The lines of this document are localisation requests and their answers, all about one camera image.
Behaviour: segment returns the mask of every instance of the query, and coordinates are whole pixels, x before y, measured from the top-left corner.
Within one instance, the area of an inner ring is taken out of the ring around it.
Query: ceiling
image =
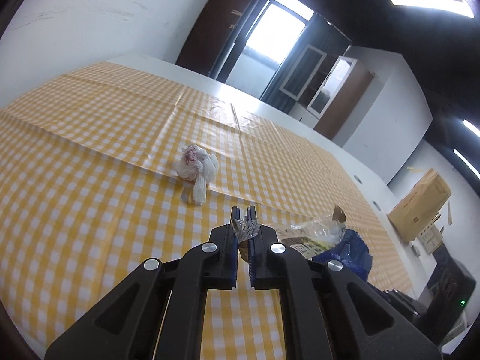
[[[396,7],[390,0],[300,0],[349,37],[354,45],[404,56],[423,88],[434,120],[426,140],[480,196],[480,180],[453,154],[458,149],[480,170],[480,9],[476,19],[450,12]]]

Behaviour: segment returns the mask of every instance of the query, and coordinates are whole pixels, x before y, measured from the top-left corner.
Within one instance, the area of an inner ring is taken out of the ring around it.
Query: checkered tablecloth
[[[177,178],[181,148],[214,153],[207,203]],[[0,297],[45,347],[148,257],[180,258],[255,204],[262,223],[341,206],[373,255],[370,281],[411,286],[369,204],[327,151],[187,86],[111,63],[62,75],[0,110]],[[284,357],[278,294],[209,291],[204,359]]]

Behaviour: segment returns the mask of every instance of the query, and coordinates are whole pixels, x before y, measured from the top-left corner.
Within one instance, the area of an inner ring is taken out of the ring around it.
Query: brown door
[[[208,76],[230,32],[252,0],[208,0],[183,45],[177,65]]]

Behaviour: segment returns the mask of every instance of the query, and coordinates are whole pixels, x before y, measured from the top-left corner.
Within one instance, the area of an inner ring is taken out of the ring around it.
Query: round metal pin
[[[160,263],[156,259],[148,259],[143,263],[143,268],[147,271],[154,271],[160,266]]]
[[[215,252],[217,250],[217,245],[215,245],[213,242],[207,242],[207,243],[202,245],[202,250],[205,253],[212,253],[212,252]]]
[[[286,249],[285,249],[285,245],[282,245],[282,244],[272,244],[270,246],[270,250],[273,252],[273,253],[283,253]]]
[[[343,264],[336,259],[333,259],[333,260],[329,261],[327,266],[328,266],[328,269],[330,269],[331,271],[336,271],[336,272],[341,271],[343,269]]]

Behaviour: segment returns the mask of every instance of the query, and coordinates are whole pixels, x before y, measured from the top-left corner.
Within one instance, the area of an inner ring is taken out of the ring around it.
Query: crumpled blue wrapper
[[[368,246],[363,242],[362,237],[356,231],[347,229],[339,244],[313,257],[312,261],[327,263],[330,260],[339,260],[360,279],[367,282],[374,260],[369,252]]]

